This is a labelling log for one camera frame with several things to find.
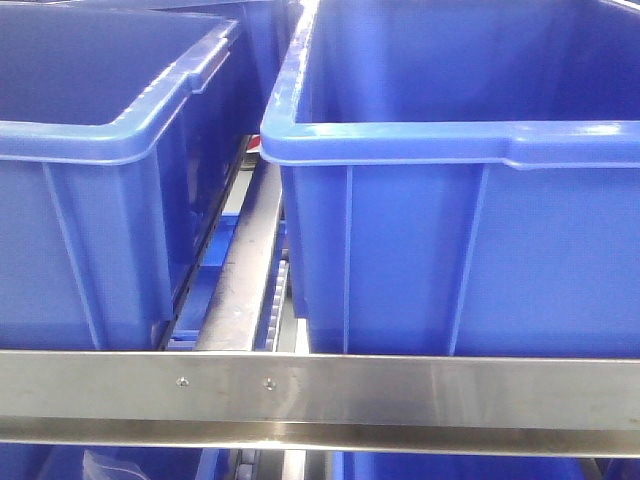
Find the plastic bag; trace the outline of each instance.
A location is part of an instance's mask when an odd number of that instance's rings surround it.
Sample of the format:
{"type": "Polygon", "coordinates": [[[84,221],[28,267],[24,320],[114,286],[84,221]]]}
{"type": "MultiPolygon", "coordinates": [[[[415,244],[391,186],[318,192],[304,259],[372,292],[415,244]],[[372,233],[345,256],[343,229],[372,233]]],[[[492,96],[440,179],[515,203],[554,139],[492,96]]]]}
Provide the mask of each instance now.
{"type": "Polygon", "coordinates": [[[133,462],[114,460],[84,451],[82,458],[82,480],[151,480],[133,462]]]}

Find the plastic storage crate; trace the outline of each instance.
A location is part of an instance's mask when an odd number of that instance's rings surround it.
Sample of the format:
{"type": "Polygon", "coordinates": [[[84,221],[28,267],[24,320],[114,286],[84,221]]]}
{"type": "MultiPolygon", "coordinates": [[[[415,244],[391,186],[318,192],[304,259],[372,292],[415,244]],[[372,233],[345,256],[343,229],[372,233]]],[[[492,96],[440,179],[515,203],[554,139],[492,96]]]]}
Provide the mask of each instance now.
{"type": "Polygon", "coordinates": [[[0,346],[146,349],[241,141],[237,24],[0,5],[0,346]]]}
{"type": "Polygon", "coordinates": [[[314,351],[640,354],[640,7],[325,0],[262,125],[314,351]]]}
{"type": "Polygon", "coordinates": [[[0,480],[216,480],[228,453],[215,449],[0,444],[0,480]]]}
{"type": "Polygon", "coordinates": [[[572,458],[333,454],[333,480],[585,480],[572,458]]]}

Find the shelf rack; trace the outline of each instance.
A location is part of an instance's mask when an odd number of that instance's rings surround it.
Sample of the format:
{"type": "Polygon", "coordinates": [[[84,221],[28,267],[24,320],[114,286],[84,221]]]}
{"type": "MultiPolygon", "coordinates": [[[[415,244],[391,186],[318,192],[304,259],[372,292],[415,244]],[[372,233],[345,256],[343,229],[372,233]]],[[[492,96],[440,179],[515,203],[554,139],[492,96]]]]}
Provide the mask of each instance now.
{"type": "Polygon", "coordinates": [[[640,360],[250,351],[281,197],[259,162],[198,351],[0,351],[0,441],[640,457],[640,360]]]}

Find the metal rail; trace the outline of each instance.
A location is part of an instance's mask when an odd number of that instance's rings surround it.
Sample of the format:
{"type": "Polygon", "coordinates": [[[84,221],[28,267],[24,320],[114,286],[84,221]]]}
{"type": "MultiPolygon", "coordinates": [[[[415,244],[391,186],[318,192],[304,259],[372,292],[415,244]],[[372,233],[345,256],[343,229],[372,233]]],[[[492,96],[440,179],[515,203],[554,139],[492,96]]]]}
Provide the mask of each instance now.
{"type": "Polygon", "coordinates": [[[640,454],[639,361],[3,351],[0,365],[3,441],[640,454]]]}
{"type": "Polygon", "coordinates": [[[258,162],[196,350],[253,349],[281,215],[280,171],[258,162]]]}

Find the bin rim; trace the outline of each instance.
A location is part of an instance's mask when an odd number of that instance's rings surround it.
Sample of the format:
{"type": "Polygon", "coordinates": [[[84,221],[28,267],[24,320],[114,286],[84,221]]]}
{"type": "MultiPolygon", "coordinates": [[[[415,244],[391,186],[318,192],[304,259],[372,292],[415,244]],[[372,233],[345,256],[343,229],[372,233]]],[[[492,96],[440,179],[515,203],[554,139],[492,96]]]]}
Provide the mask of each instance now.
{"type": "Polygon", "coordinates": [[[160,10],[203,7],[207,5],[273,3],[274,1],[275,0],[140,0],[135,2],[134,5],[131,0],[52,0],[47,3],[51,5],[77,5],[101,8],[132,8],[132,6],[135,6],[138,10],[160,10]]]}
{"type": "MultiPolygon", "coordinates": [[[[60,11],[63,4],[2,2],[4,8],[60,11]]],[[[200,13],[104,10],[104,15],[174,16],[216,19],[211,29],[170,63],[111,122],[100,125],[0,120],[0,160],[122,165],[148,156],[182,105],[202,93],[229,56],[239,23],[200,13]]]]}
{"type": "Polygon", "coordinates": [[[320,3],[302,2],[304,11],[261,125],[266,160],[283,166],[502,163],[520,170],[640,168],[640,120],[298,122],[320,3]]]}

